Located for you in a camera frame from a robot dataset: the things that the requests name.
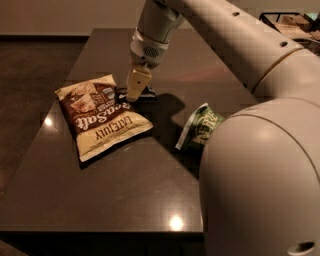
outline dark floor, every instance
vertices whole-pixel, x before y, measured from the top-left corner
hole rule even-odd
[[[85,38],[0,38],[0,200]],[[0,256],[25,255],[0,241]]]

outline floor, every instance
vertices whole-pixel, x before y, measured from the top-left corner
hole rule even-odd
[[[0,38],[0,200],[86,38]],[[0,256],[25,255],[0,241]]]
[[[84,38],[8,40],[0,37],[0,200],[39,130],[41,117],[56,98],[54,91],[64,84],[85,41]],[[61,248],[70,245],[64,238],[59,238],[64,240]],[[148,242],[136,237],[128,241],[122,237],[112,239],[107,239],[108,243],[102,239],[101,248],[107,248],[109,253],[100,254],[100,249],[91,244],[87,249],[92,252],[94,248],[94,253],[86,255],[204,256],[201,238],[190,241],[189,238],[161,237],[148,238]],[[50,243],[43,243],[42,247],[40,244],[36,245],[39,253],[33,255],[80,255],[78,250],[72,253],[69,248],[68,252],[64,249],[53,254],[44,252],[42,248],[50,247]],[[29,255],[0,240],[0,256]]]

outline sea salt chips bag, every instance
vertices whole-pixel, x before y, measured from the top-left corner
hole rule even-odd
[[[112,75],[57,90],[82,162],[153,127],[127,102],[118,103]]]

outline snack bag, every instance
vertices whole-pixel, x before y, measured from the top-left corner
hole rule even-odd
[[[82,162],[153,127],[127,102],[118,103],[112,75],[57,90]]]
[[[187,150],[189,148],[203,150],[211,133],[223,120],[222,116],[213,112],[208,103],[201,105],[189,117],[176,148],[179,150]]]

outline dark table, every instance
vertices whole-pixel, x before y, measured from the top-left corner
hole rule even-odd
[[[64,85],[113,74],[125,85],[133,30],[96,29]],[[201,154],[175,144],[190,114],[208,102],[229,116],[256,104],[193,30],[178,30],[153,71],[158,100],[135,104],[154,128],[80,168],[75,143],[55,101],[0,202],[3,237],[27,234],[170,233],[201,235]]]

